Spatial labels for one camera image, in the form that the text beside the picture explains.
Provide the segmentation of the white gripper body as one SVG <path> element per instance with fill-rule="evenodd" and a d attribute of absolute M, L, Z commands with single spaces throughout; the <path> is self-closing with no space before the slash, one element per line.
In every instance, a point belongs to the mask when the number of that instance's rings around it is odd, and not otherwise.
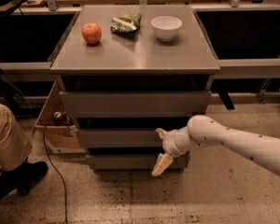
<path fill-rule="evenodd" d="M 187 128 L 165 132 L 162 135 L 162 148 L 174 158 L 186 154 L 190 150 L 190 137 Z"/>

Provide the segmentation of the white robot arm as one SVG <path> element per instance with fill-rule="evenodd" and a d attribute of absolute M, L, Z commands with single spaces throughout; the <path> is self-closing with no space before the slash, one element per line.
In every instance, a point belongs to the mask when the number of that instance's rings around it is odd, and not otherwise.
<path fill-rule="evenodd" d="M 152 175 L 161 175 L 172 163 L 194 148 L 222 145 L 238 155 L 280 177 L 280 139 L 258 133 L 235 130 L 205 116 L 196 115 L 181 129 L 155 132 L 162 140 L 160 153 Z"/>

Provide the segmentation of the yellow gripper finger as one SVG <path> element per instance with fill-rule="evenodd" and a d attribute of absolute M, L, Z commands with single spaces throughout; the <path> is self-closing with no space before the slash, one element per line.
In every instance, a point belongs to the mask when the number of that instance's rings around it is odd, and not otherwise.
<path fill-rule="evenodd" d="M 153 176 L 161 175 L 174 161 L 174 158 L 167 153 L 159 154 L 156 164 L 152 170 Z"/>
<path fill-rule="evenodd" d="M 157 128 L 157 129 L 155 130 L 155 132 L 159 135 L 159 137 L 160 137 L 161 140 L 163 140 L 163 139 L 166 137 L 166 135 L 167 135 L 167 131 L 165 131 L 165 130 L 162 129 L 162 128 Z"/>

